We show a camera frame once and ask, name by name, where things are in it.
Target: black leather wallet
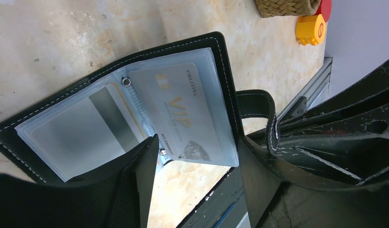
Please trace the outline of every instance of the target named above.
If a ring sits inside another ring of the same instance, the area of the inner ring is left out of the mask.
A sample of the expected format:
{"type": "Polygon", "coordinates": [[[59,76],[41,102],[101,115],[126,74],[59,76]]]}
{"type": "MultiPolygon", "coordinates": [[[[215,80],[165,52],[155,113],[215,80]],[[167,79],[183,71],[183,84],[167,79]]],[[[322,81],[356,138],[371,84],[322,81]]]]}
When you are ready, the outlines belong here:
{"type": "MultiPolygon", "coordinates": [[[[38,183],[37,185],[30,184],[4,174],[0,175],[1,186],[8,185],[13,189],[13,191],[8,192],[5,189],[0,188],[1,196],[6,196],[0,197],[0,202],[2,204],[5,204],[3,200],[15,197],[19,194],[19,192],[15,190],[17,188],[24,188],[25,194],[27,192],[31,196],[36,197],[35,199],[26,196],[21,197],[22,199],[17,201],[17,203],[8,204],[5,207],[0,204],[0,214],[10,214],[7,215],[6,219],[18,216],[19,219],[15,224],[21,223],[24,219],[25,221],[29,220],[29,223],[27,222],[27,224],[30,225],[53,225],[53,221],[55,221],[58,226],[70,224],[78,224],[80,227],[92,226],[93,224],[96,224],[94,226],[113,226],[114,224],[126,224],[128,223],[128,221],[126,221],[127,219],[129,221],[136,221],[136,223],[129,227],[137,227],[139,226],[138,224],[141,224],[141,227],[145,227],[151,200],[156,157],[159,153],[160,143],[156,134],[157,132],[150,135],[140,144],[137,143],[138,145],[134,146],[130,152],[119,156],[108,163],[100,165],[100,167],[96,169],[73,176],[64,181],[64,179],[61,179],[59,174],[50,168],[48,164],[20,137],[16,128],[20,124],[32,120],[41,112],[55,106],[61,101],[71,98],[73,95],[80,92],[84,92],[84,89],[94,85],[96,81],[112,72],[116,72],[126,65],[203,48],[211,50],[215,61],[216,75],[218,76],[219,85],[222,91],[223,104],[228,116],[228,127],[232,132],[233,142],[235,144],[234,147],[238,150],[242,150],[244,145],[252,147],[245,139],[241,122],[242,118],[268,118],[266,144],[267,149],[271,153],[274,153],[278,147],[279,130],[277,128],[273,99],[267,92],[262,90],[249,90],[236,93],[224,38],[222,34],[212,32],[198,37],[154,47],[119,59],[0,123],[0,152],[38,183]],[[140,167],[142,169],[144,163],[147,166],[148,171],[139,172],[140,167]],[[145,178],[142,178],[142,176],[139,178],[138,176],[140,173],[145,173],[145,178]],[[104,194],[99,197],[98,191],[102,191],[104,194]],[[131,198],[129,196],[132,195],[139,195],[139,202],[134,200],[128,202],[128,199],[131,198]],[[56,200],[50,201],[49,198],[51,197],[55,197],[56,200]],[[91,203],[95,205],[102,204],[102,211],[100,207],[84,206],[84,204],[90,200],[91,203]],[[64,206],[57,205],[61,204],[62,201],[65,202],[64,206]],[[31,207],[28,213],[14,214],[11,212],[13,207],[22,207],[22,205],[33,202],[38,202],[39,204],[35,204],[31,207]],[[81,208],[81,213],[76,213],[75,210],[67,210],[73,205],[73,202],[77,202],[76,207],[81,208]],[[49,206],[55,206],[59,209],[56,213],[50,213],[46,210],[49,206]],[[136,217],[140,217],[140,213],[137,215],[132,211],[137,211],[138,209],[141,211],[141,218],[137,220],[136,217]],[[42,218],[39,216],[39,213],[43,213],[46,216],[42,218]],[[66,219],[62,220],[62,217],[59,216],[59,214],[63,214],[66,219]],[[95,219],[86,219],[84,216],[88,216],[88,218],[95,216],[95,219]]],[[[131,81],[126,81],[125,83],[126,85],[129,85],[131,81]]],[[[180,121],[182,124],[189,124],[184,120],[180,121]]]]}

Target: yellow object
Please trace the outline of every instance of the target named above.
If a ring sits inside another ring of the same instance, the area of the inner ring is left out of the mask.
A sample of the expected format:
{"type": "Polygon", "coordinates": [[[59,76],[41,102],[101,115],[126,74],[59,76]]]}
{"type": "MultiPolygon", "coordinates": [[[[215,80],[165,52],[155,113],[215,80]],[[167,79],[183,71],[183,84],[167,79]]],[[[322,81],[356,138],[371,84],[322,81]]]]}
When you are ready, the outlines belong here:
{"type": "Polygon", "coordinates": [[[301,16],[296,23],[296,38],[302,45],[317,45],[324,41],[326,22],[321,14],[316,16],[301,16]]]}

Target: black strap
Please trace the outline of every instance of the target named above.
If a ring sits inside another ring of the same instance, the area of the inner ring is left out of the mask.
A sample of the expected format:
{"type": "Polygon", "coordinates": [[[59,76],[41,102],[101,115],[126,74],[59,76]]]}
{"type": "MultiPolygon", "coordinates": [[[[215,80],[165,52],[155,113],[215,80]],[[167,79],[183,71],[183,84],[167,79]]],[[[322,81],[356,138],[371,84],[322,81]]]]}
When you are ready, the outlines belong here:
{"type": "Polygon", "coordinates": [[[242,90],[237,92],[240,118],[266,118],[266,145],[275,154],[279,145],[279,126],[272,96],[264,90],[242,90]]]}

